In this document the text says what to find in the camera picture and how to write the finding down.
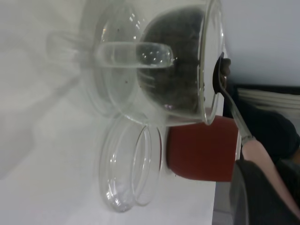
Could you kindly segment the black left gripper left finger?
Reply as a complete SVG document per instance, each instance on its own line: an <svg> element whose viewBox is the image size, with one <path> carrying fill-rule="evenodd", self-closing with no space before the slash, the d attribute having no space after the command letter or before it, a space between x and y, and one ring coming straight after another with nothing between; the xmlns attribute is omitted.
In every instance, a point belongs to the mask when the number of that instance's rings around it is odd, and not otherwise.
<svg viewBox="0 0 300 225"><path fill-rule="evenodd" d="M231 182L234 225L298 225L300 219L253 162L237 160Z"/></svg>

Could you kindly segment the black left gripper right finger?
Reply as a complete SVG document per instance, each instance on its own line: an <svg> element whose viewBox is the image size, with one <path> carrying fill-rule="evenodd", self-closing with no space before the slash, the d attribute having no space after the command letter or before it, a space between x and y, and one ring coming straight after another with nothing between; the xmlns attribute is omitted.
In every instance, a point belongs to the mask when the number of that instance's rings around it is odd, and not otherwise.
<svg viewBox="0 0 300 225"><path fill-rule="evenodd" d="M300 165L293 161L277 161L276 168L293 199L300 205Z"/></svg>

